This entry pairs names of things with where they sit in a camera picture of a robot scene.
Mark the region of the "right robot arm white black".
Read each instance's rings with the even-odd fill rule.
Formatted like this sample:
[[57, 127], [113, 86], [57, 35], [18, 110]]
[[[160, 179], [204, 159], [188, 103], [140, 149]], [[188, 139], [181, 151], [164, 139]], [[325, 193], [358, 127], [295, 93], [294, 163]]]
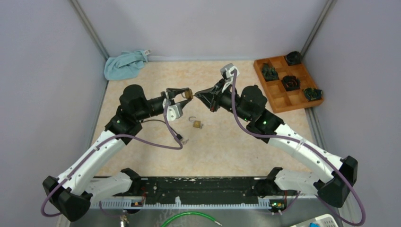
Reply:
[[351, 187], [357, 181], [358, 161], [352, 156], [341, 158], [297, 134], [281, 118], [268, 111], [267, 98], [257, 85], [247, 86], [241, 95], [232, 96], [223, 85], [195, 93], [211, 112], [223, 108], [248, 122], [246, 130], [255, 138], [275, 146], [307, 166], [311, 173], [302, 174], [275, 167], [266, 182], [267, 191], [278, 195], [284, 190], [317, 195], [327, 204], [341, 208]]

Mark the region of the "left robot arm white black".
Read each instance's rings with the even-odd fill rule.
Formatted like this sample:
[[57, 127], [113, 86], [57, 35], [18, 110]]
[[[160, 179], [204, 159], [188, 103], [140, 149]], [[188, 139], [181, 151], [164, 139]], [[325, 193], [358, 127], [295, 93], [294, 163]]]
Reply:
[[142, 121], [163, 115], [170, 123], [183, 115], [183, 108], [193, 99], [192, 90], [167, 88], [159, 97], [147, 99], [142, 86], [127, 86], [119, 98], [116, 114], [105, 126], [96, 142], [67, 170], [57, 177], [48, 176], [43, 181], [46, 198], [40, 212], [49, 217], [45, 206], [51, 203], [57, 215], [73, 222], [83, 217], [91, 204], [116, 194], [127, 192], [131, 196], [140, 193], [139, 176], [127, 168], [118, 174], [92, 182], [95, 174], [132, 140], [138, 140]]

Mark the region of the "brass padlock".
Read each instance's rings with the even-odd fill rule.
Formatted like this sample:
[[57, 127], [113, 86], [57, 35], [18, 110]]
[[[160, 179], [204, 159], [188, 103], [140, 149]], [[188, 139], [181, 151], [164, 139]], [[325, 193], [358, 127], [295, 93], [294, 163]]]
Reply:
[[188, 99], [188, 100], [192, 100], [193, 99], [193, 92], [192, 92], [192, 90], [189, 88], [189, 89], [186, 89], [185, 91], [184, 91], [184, 93], [183, 93], [183, 97], [185, 98], [185, 99]]
[[188, 120], [189, 120], [189, 122], [192, 123], [192, 126], [193, 126], [194, 128], [198, 128], [198, 129], [202, 129], [202, 128], [203, 128], [203, 124], [201, 123], [201, 121], [196, 120], [196, 117], [195, 117], [195, 116], [190, 116], [190, 117], [188, 118]]

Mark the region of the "black cable lock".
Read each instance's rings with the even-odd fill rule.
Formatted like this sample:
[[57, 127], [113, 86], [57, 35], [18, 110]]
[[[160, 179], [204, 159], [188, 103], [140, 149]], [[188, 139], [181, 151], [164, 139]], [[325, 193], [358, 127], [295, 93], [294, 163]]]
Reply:
[[[145, 122], [161, 122], [163, 124], [166, 124], [165, 121], [163, 120], [159, 120], [159, 119], [149, 119], [149, 120], [142, 120], [141, 123], [145, 123]], [[176, 130], [174, 130], [173, 128], [171, 128], [171, 130], [173, 131], [174, 135], [179, 139], [179, 141], [185, 145], [187, 144], [187, 142], [189, 141], [188, 139], [184, 139], [184, 137], [179, 134]]]

